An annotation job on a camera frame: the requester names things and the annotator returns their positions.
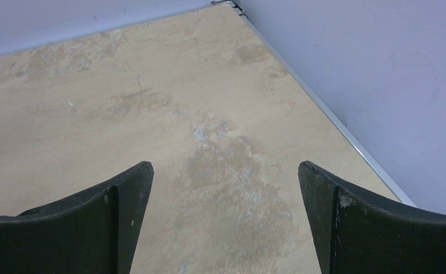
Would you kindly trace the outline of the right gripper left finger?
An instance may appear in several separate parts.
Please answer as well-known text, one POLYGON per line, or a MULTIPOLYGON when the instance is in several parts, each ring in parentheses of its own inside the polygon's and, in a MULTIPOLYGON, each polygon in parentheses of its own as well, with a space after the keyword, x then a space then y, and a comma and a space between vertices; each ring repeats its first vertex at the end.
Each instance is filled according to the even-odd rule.
POLYGON ((154 171, 141 162, 58 201, 0 216, 0 273, 129 273, 154 171))

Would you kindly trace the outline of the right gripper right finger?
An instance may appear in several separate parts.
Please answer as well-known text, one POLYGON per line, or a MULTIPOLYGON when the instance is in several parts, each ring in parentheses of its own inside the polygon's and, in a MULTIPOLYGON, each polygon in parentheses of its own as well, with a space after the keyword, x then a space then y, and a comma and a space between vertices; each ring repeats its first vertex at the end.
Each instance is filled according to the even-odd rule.
POLYGON ((298 178, 322 273, 446 273, 446 215, 302 162, 298 178))

